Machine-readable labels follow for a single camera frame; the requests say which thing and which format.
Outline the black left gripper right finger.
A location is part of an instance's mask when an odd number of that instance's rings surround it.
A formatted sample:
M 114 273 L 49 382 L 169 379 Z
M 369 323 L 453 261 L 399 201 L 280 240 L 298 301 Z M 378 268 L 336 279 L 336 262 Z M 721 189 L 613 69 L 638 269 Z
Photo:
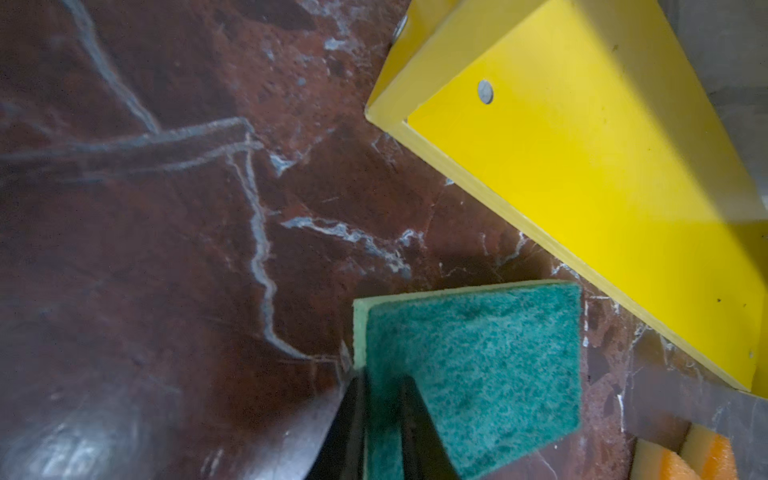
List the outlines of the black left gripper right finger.
M 399 420 L 405 480 L 460 479 L 411 376 L 400 383 Z

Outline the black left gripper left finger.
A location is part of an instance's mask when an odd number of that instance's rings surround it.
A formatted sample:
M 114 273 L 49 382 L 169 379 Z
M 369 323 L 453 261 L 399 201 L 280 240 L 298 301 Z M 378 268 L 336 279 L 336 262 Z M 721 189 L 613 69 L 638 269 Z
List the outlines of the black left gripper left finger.
M 365 471 L 367 373 L 349 382 L 322 446 L 305 479 L 360 480 Z

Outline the green sponge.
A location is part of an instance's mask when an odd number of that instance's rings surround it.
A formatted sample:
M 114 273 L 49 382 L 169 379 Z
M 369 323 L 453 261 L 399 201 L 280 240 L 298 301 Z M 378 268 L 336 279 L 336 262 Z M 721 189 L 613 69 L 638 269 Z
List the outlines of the green sponge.
M 399 479 L 398 390 L 412 378 L 458 475 L 479 479 L 580 426 L 578 284 L 523 281 L 360 298 L 366 475 Z

